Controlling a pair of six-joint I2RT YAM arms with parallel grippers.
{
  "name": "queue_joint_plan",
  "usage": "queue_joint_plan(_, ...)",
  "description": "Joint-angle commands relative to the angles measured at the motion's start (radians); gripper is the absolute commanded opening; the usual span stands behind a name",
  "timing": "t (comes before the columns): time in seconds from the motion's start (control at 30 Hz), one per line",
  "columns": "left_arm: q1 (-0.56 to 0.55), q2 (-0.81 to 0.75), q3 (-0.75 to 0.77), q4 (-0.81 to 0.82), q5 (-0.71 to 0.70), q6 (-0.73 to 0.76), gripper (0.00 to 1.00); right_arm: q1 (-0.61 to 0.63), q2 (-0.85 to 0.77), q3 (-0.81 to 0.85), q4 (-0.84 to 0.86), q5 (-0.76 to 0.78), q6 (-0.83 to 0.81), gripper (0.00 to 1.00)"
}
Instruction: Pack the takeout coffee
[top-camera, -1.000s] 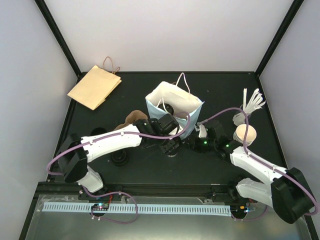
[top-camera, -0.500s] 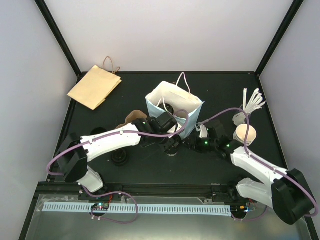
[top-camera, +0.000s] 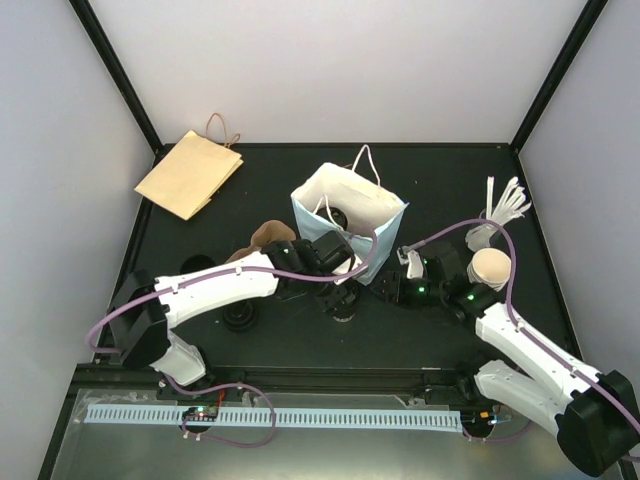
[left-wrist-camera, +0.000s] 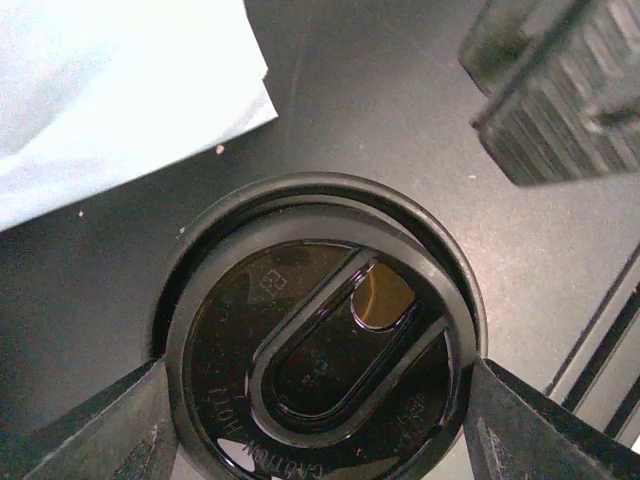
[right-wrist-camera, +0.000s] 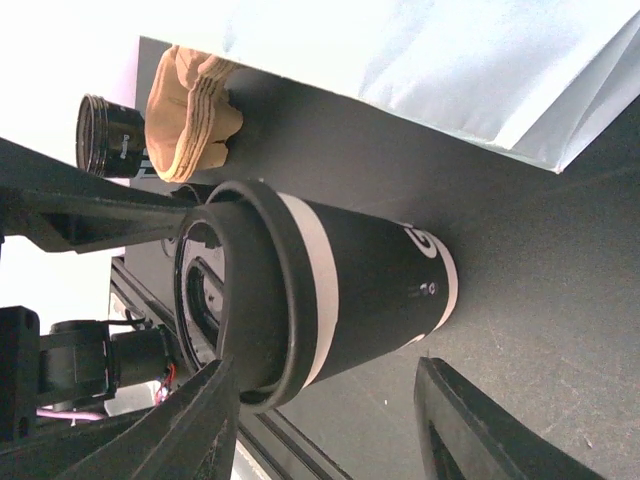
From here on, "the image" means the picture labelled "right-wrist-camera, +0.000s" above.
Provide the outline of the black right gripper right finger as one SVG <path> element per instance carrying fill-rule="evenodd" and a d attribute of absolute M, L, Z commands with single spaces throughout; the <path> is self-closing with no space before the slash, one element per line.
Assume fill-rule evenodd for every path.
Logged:
<path fill-rule="evenodd" d="M 440 358 L 419 359 L 414 407 L 428 479 L 599 479 Z"/>

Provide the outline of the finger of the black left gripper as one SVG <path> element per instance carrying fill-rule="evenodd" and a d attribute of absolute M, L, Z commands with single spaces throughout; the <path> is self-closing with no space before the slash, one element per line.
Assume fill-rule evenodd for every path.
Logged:
<path fill-rule="evenodd" d="M 1 140 L 1 236 L 89 253 L 176 235 L 193 202 L 125 187 Z"/>

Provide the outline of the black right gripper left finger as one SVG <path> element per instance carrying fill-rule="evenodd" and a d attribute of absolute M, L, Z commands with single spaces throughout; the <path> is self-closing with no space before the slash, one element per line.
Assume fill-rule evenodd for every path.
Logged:
<path fill-rule="evenodd" d="M 4 479 L 228 479 L 239 390 L 230 360 L 209 363 L 162 404 L 6 443 Z"/>

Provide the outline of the black paper cup from stack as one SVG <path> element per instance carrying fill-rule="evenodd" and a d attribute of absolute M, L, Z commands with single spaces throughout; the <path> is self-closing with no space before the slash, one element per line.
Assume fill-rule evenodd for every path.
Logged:
<path fill-rule="evenodd" d="M 458 275 L 447 247 L 409 224 L 283 194 L 316 294 L 312 384 L 424 339 L 452 314 Z"/>

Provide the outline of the light blue paper bag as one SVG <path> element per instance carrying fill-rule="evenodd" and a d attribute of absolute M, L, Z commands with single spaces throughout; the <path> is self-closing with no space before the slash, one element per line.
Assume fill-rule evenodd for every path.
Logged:
<path fill-rule="evenodd" d="M 553 172 L 639 94 L 635 1 L 232 1 L 202 43 Z"/>

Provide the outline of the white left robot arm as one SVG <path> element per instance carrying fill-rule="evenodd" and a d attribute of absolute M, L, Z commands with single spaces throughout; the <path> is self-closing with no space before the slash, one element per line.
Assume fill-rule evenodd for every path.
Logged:
<path fill-rule="evenodd" d="M 86 173 L 8 140 L 1 142 L 1 235 L 45 252 L 78 254 L 174 237 L 194 203 Z M 117 389 L 108 326 L 71 321 L 47 336 L 32 310 L 1 311 L 1 439 L 32 433 L 36 410 L 110 399 Z"/>

